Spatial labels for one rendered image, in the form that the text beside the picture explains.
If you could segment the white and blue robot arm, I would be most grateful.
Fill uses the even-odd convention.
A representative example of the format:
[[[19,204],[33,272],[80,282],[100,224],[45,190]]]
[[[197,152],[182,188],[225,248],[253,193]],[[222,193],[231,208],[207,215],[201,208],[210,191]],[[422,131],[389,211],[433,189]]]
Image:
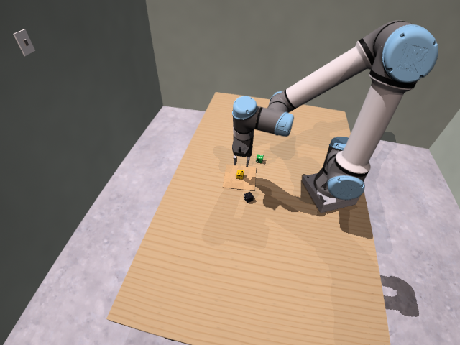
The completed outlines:
[[[438,44],[427,29],[403,20],[388,22],[348,52],[275,93],[268,109],[257,106],[252,97],[239,97],[232,111],[234,130],[248,134],[256,129],[287,137],[294,120],[289,112],[370,69],[372,84],[349,138],[331,140],[323,167],[313,181],[316,190],[329,198],[358,198],[371,168],[369,160],[403,94],[431,72],[437,58]]]

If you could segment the black die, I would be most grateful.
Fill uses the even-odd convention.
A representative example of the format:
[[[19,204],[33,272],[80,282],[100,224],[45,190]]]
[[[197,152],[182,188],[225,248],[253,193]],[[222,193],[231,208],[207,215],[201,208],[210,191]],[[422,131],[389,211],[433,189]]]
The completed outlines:
[[[245,193],[244,194],[244,200],[248,203],[253,201],[254,196],[251,194],[251,192]]]

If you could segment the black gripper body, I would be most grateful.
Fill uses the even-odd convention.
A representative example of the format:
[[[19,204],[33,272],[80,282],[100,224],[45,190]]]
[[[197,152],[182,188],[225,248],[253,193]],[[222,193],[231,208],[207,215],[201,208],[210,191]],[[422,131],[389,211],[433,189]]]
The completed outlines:
[[[232,150],[235,156],[251,157],[254,139],[254,130],[247,135],[236,132],[233,127],[233,144]]]

